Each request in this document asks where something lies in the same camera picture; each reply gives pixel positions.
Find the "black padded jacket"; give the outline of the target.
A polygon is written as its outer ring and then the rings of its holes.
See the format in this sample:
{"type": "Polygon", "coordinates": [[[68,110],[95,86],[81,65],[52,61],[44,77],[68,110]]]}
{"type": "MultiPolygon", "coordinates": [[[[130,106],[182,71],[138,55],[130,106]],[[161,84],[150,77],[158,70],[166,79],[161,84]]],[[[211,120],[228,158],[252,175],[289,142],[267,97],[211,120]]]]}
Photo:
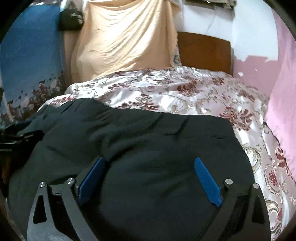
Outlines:
{"type": "Polygon", "coordinates": [[[217,208],[194,170],[251,185],[250,161],[231,123],[209,115],[110,108],[93,99],[45,106],[26,128],[44,137],[9,182],[8,207],[27,233],[38,184],[75,177],[96,157],[110,163],[84,214],[101,240],[196,240],[217,208]]]}

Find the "pink curtain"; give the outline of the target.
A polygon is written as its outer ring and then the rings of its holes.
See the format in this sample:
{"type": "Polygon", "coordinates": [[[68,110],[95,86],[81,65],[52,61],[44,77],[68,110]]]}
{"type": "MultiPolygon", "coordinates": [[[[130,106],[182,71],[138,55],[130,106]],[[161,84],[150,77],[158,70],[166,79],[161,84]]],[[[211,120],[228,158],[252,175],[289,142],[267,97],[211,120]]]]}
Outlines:
{"type": "Polygon", "coordinates": [[[295,39],[281,17],[273,12],[278,39],[280,73],[270,95],[265,121],[280,143],[295,178],[295,39]]]}

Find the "floral satin bedspread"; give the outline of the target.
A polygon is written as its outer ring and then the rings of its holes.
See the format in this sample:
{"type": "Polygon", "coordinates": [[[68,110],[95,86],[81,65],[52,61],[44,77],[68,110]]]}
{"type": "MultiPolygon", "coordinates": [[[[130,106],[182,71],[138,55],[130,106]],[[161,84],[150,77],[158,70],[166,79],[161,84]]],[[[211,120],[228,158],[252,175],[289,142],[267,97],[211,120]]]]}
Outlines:
{"type": "Polygon", "coordinates": [[[46,101],[55,107],[92,98],[113,108],[183,115],[212,115],[230,121],[260,185],[270,220],[271,239],[279,240],[295,214],[295,181],[279,141],[264,121],[268,97],[224,73],[191,67],[112,73],[70,85],[46,101]]]}

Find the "brown wooden headboard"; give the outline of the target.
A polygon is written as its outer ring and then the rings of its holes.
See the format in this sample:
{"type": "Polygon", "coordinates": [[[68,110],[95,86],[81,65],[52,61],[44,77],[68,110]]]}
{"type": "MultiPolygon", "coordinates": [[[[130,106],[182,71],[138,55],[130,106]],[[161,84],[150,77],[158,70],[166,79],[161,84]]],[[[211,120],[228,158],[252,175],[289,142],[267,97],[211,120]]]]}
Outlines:
{"type": "Polygon", "coordinates": [[[178,32],[178,47],[183,66],[231,73],[231,43],[219,38],[178,32]]]}

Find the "olive cloth on shelf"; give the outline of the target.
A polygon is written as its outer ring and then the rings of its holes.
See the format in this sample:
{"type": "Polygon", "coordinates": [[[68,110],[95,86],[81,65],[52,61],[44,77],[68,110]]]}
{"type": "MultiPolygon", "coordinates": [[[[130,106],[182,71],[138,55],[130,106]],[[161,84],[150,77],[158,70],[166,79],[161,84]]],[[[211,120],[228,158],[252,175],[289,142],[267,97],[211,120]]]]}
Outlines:
{"type": "Polygon", "coordinates": [[[221,4],[226,9],[234,9],[237,4],[236,0],[217,0],[216,3],[221,4]]]}

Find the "black hanging bag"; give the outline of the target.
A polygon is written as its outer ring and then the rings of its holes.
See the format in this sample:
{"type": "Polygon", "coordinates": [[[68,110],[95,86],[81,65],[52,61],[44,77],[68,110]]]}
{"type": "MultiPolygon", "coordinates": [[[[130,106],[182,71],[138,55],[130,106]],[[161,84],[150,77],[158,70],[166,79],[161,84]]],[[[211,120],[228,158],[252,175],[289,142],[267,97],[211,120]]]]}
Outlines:
{"type": "Polygon", "coordinates": [[[83,24],[83,13],[77,9],[64,9],[59,13],[58,30],[60,31],[79,31],[83,24]]]}

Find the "beige hanging cloth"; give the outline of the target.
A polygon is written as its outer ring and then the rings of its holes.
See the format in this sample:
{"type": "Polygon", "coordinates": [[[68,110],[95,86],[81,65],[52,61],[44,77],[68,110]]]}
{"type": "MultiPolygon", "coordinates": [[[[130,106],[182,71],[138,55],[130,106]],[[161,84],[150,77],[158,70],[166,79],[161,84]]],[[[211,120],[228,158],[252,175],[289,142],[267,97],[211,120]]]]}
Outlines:
{"type": "Polygon", "coordinates": [[[178,1],[87,1],[71,57],[74,83],[175,65],[178,1]]]}

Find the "blue patterned curtain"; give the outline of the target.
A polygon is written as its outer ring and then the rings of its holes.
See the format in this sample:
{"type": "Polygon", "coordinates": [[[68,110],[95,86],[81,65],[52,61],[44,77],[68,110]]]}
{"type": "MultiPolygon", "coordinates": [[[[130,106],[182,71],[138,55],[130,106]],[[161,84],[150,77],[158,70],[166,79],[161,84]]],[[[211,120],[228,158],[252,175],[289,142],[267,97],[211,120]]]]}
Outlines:
{"type": "Polygon", "coordinates": [[[59,3],[29,6],[1,42],[1,128],[65,92],[59,13],[59,3]]]}

